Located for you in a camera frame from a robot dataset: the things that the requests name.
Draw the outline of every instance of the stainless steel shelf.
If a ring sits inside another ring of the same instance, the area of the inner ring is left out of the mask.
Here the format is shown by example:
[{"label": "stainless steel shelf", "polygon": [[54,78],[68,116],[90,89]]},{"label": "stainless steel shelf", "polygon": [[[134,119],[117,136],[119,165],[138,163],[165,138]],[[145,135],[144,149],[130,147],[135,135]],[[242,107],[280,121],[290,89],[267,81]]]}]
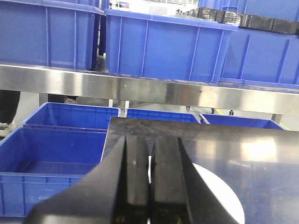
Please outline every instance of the stainless steel shelf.
[{"label": "stainless steel shelf", "polygon": [[0,89],[299,115],[299,90],[0,63]]}]

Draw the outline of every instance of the crate rim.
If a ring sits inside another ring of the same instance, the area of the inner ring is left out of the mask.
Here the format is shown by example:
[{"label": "crate rim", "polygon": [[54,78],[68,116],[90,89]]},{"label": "crate rim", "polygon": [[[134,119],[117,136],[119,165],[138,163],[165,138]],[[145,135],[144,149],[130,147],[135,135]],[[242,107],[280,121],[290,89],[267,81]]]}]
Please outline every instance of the crate rim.
[{"label": "crate rim", "polygon": [[237,31],[239,29],[238,26],[222,24],[222,23],[212,22],[208,20],[197,21],[197,20],[177,18],[177,17],[165,16],[165,15],[152,15],[152,14],[126,12],[126,11],[120,11],[115,9],[105,9],[104,12],[106,15],[111,15],[111,16],[126,17],[131,19],[140,19],[140,20],[147,20],[153,22],[173,23],[173,24],[202,27],[202,28],[220,29],[223,31]]},{"label": "crate rim", "polygon": [[76,10],[76,11],[81,11],[81,12],[99,14],[102,16],[105,15],[103,10],[101,10],[95,6],[83,5],[83,4],[78,4],[78,3],[69,3],[69,2],[63,2],[63,1],[56,1],[56,0],[0,0],[0,1],[34,5],[34,6]]}]

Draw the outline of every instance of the blue storage bin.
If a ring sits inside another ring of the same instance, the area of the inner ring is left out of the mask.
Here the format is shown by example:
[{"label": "blue storage bin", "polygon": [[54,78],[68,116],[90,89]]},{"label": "blue storage bin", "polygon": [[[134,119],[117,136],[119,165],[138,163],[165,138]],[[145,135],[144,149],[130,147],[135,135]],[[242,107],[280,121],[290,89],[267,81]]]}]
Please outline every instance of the blue storage bin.
[{"label": "blue storage bin", "polygon": [[23,122],[24,127],[87,132],[107,132],[119,108],[45,103]]},{"label": "blue storage bin", "polygon": [[219,81],[236,26],[106,9],[111,73],[171,80]]},{"label": "blue storage bin", "polygon": [[299,38],[239,29],[232,33],[221,81],[299,88]]},{"label": "blue storage bin", "polygon": [[257,127],[257,128],[266,128],[266,129],[284,130],[284,128],[276,124],[273,120],[268,120],[268,119],[243,118],[243,117],[215,115],[215,114],[200,114],[199,116],[202,124]]},{"label": "blue storage bin", "polygon": [[142,109],[129,108],[126,111],[127,118],[149,119],[149,120],[171,120],[191,123],[200,123],[193,114],[190,113],[176,113],[166,111],[150,111]]},{"label": "blue storage bin", "polygon": [[198,6],[299,21],[298,0],[199,0]]},{"label": "blue storage bin", "polygon": [[106,133],[19,128],[0,142],[0,216],[32,207],[76,183],[101,159]]},{"label": "blue storage bin", "polygon": [[99,0],[0,0],[0,61],[90,69]]}]

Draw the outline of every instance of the black component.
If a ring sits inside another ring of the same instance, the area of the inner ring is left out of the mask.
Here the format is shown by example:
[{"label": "black component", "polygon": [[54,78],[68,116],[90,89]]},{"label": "black component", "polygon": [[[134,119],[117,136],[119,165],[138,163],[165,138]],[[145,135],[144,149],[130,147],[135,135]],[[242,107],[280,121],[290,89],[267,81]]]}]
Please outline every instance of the black component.
[{"label": "black component", "polygon": [[225,11],[222,17],[222,23],[235,25],[239,27],[245,27],[247,21],[247,15],[242,13],[235,13]]},{"label": "black component", "polygon": [[209,21],[222,22],[223,11],[212,8],[197,8],[197,17]]},{"label": "black component", "polygon": [[190,224],[238,224],[206,185],[178,139]]},{"label": "black component", "polygon": [[254,30],[299,35],[299,22],[199,7],[193,16]]},{"label": "black component", "polygon": [[130,209],[127,223],[147,223],[149,203],[149,152],[145,139],[127,136],[127,203]]},{"label": "black component", "polygon": [[151,161],[151,223],[189,223],[182,171],[177,138],[158,138]]},{"label": "black component", "polygon": [[298,29],[299,22],[274,19],[272,31],[282,34],[296,35]]},{"label": "black component", "polygon": [[194,13],[195,13],[195,9],[191,9],[191,10],[189,11],[189,16],[194,16]]},{"label": "black component", "polygon": [[262,31],[272,31],[274,19],[259,16],[259,15],[248,15],[246,28],[256,29]]}]

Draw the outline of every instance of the person's leg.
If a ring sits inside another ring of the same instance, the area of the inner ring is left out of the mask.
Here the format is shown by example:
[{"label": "person's leg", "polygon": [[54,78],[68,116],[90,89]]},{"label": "person's leg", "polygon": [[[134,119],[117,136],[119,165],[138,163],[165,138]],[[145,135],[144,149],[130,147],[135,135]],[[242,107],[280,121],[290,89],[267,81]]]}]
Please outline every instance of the person's leg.
[{"label": "person's leg", "polygon": [[0,90],[0,123],[11,124],[20,101],[19,91]]},{"label": "person's leg", "polygon": [[19,91],[0,90],[0,137],[15,129],[13,122],[20,101]]}]

